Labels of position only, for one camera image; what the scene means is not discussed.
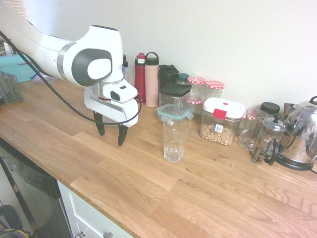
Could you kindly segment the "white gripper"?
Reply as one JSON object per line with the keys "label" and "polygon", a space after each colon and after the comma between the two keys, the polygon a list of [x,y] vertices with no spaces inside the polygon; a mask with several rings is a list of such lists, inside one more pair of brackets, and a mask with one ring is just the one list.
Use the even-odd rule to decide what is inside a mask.
{"label": "white gripper", "polygon": [[122,146],[127,135],[128,127],[138,122],[138,103],[135,99],[120,103],[115,100],[101,100],[93,93],[92,87],[84,89],[85,106],[94,111],[94,120],[100,136],[105,134],[104,122],[115,123],[130,121],[118,125],[118,146]]}

